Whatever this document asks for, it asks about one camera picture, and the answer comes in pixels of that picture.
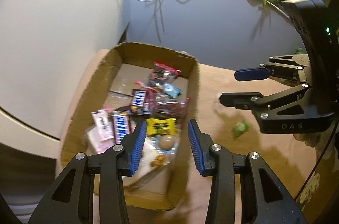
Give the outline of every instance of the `candy wrapper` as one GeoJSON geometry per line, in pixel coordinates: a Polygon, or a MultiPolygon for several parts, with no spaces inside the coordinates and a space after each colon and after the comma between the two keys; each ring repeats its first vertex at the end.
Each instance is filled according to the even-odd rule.
{"type": "Polygon", "coordinates": [[[140,82],[140,81],[136,82],[135,84],[138,85],[138,86],[141,86],[141,87],[143,87],[143,88],[145,88],[145,89],[154,91],[154,92],[156,92],[156,93],[160,93],[160,92],[161,92],[159,89],[150,87],[150,86],[148,86],[148,85],[146,85],[146,84],[144,84],[143,82],[140,82]]]}
{"type": "Polygon", "coordinates": [[[164,83],[172,83],[179,76],[180,70],[174,69],[168,65],[155,62],[154,69],[149,75],[149,85],[153,87],[161,87],[164,83]]]}
{"type": "Polygon", "coordinates": [[[180,88],[177,88],[172,84],[164,83],[164,93],[170,98],[176,99],[178,96],[181,95],[182,91],[180,88]]]}
{"type": "Polygon", "coordinates": [[[180,142],[180,133],[175,135],[152,135],[147,136],[147,138],[149,138],[155,150],[161,155],[150,162],[151,166],[166,166],[175,158],[180,142]]]}
{"type": "Polygon", "coordinates": [[[174,135],[176,133],[175,118],[169,118],[166,120],[150,118],[146,120],[146,124],[147,124],[147,135],[157,135],[157,134],[174,135]]]}
{"type": "Polygon", "coordinates": [[[87,144],[89,150],[93,154],[100,154],[105,152],[111,146],[115,145],[115,140],[113,138],[101,141],[99,139],[98,128],[92,126],[85,131],[84,134],[84,144],[87,144]]]}
{"type": "Polygon", "coordinates": [[[186,116],[188,103],[189,98],[175,101],[163,94],[150,95],[150,108],[156,117],[182,119],[186,116]]]}
{"type": "Polygon", "coordinates": [[[235,126],[232,128],[233,138],[234,139],[239,138],[243,133],[248,131],[248,129],[249,126],[245,121],[235,124],[235,126]]]}
{"type": "Polygon", "coordinates": [[[112,125],[108,120],[108,113],[104,109],[92,112],[92,117],[98,129],[99,140],[105,141],[114,138],[112,125]]]}
{"type": "Polygon", "coordinates": [[[112,119],[115,142],[120,144],[124,136],[132,132],[129,118],[124,115],[113,115],[112,119]]]}
{"type": "Polygon", "coordinates": [[[150,117],[150,104],[149,104],[149,91],[148,90],[133,90],[133,98],[131,100],[131,111],[135,117],[144,116],[150,117]]]}

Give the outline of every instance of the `black cable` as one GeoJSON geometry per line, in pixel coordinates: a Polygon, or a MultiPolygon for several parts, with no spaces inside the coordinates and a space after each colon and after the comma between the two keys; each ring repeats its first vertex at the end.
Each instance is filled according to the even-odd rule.
{"type": "Polygon", "coordinates": [[[324,156],[324,154],[325,154],[325,152],[326,152],[326,150],[327,150],[329,144],[331,143],[331,141],[332,141],[334,135],[336,134],[337,127],[338,127],[338,122],[335,123],[334,128],[333,128],[333,131],[332,131],[332,134],[331,134],[331,136],[329,137],[328,142],[326,143],[326,146],[324,147],[324,149],[323,149],[323,151],[322,151],[322,153],[321,153],[319,159],[317,160],[316,164],[314,165],[314,168],[312,169],[310,175],[307,177],[305,183],[304,183],[304,184],[302,185],[302,187],[300,188],[300,190],[299,190],[299,192],[297,193],[297,195],[296,195],[296,197],[294,198],[294,200],[297,200],[297,199],[298,199],[298,197],[299,197],[299,195],[301,194],[302,190],[304,189],[304,187],[306,186],[306,184],[307,184],[308,181],[310,180],[311,176],[312,176],[313,173],[315,172],[315,170],[316,170],[317,166],[319,165],[321,159],[323,158],[323,156],[324,156]]]}

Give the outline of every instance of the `cardboard box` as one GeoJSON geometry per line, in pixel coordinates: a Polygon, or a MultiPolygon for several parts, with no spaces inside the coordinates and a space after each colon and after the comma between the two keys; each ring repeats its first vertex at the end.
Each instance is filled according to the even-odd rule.
{"type": "Polygon", "coordinates": [[[166,194],[157,194],[144,189],[125,189],[125,200],[127,205],[147,209],[174,208],[185,193],[188,179],[189,159],[192,153],[187,135],[187,122],[195,118],[196,114],[199,89],[198,61],[192,56],[174,50],[129,42],[122,43],[106,53],[100,51],[94,59],[97,65],[94,68],[92,63],[85,71],[69,108],[60,147],[61,166],[65,167],[75,154],[86,151],[82,137],[84,131],[94,123],[91,112],[103,106],[109,90],[129,95],[131,89],[135,88],[135,79],[146,79],[149,71],[154,68],[153,63],[162,62],[181,70],[181,77],[177,78],[174,85],[183,87],[183,96],[190,98],[177,156],[171,163],[166,194]]]}

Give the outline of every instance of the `snickers bar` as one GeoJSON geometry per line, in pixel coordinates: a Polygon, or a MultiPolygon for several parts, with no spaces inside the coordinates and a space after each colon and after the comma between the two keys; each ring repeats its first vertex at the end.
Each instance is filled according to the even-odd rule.
{"type": "Polygon", "coordinates": [[[146,93],[146,90],[133,90],[133,99],[131,102],[131,106],[143,107],[146,100],[146,93]]]}
{"type": "Polygon", "coordinates": [[[124,136],[131,133],[129,118],[125,115],[113,115],[113,130],[116,144],[120,144],[124,136]]]}

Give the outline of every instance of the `round chocolate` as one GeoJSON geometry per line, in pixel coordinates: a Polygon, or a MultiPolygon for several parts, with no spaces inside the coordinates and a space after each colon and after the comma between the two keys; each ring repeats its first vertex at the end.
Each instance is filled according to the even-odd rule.
{"type": "Polygon", "coordinates": [[[164,135],[159,140],[159,147],[164,151],[169,151],[173,148],[175,143],[175,136],[174,135],[164,135]]]}

